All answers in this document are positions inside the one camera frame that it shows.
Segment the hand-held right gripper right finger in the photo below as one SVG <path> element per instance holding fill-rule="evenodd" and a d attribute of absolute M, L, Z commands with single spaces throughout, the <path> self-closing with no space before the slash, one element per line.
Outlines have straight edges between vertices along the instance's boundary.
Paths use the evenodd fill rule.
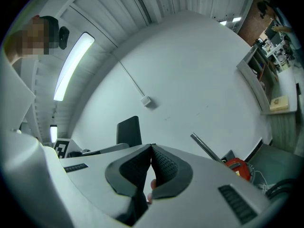
<path fill-rule="evenodd" d="M 170 147 L 164 150 L 192 167 L 191 183 L 174 198 L 153 200 L 135 223 L 136 228 L 264 228 L 285 203 L 284 195 L 270 201 L 253 184 L 217 161 Z M 242 224 L 219 191 L 225 185 L 233 188 L 257 216 Z"/>

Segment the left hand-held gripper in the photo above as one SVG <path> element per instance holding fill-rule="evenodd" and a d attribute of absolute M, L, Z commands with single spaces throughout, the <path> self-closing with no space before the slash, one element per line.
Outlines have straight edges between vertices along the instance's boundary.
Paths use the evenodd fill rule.
<path fill-rule="evenodd" d="M 74 140 L 59 138 L 54 144 L 54 150 L 59 159 L 84 157 L 90 155 L 100 154 L 100 151 L 89 151 L 88 149 L 81 149 Z"/>

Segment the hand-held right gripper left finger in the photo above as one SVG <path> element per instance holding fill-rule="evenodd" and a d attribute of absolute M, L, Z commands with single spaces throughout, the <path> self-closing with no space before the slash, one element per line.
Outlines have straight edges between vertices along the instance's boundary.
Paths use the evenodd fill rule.
<path fill-rule="evenodd" d="M 143 189 L 151 158 L 150 145 L 121 143 L 60 163 L 93 205 L 125 225 L 134 225 L 148 209 Z"/>

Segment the person's right hand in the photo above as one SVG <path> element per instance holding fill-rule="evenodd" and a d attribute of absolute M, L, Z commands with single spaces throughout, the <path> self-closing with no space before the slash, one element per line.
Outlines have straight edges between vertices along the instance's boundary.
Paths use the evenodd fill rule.
<path fill-rule="evenodd" d="M 153 180 L 151 181 L 150 186 L 151 186 L 151 189 L 152 189 L 152 190 L 154 190 L 154 189 L 157 187 L 156 179 L 153 179 Z M 149 194 L 147 195 L 147 202 L 148 202 L 148 204 L 152 204 L 152 193 L 149 193 Z"/>

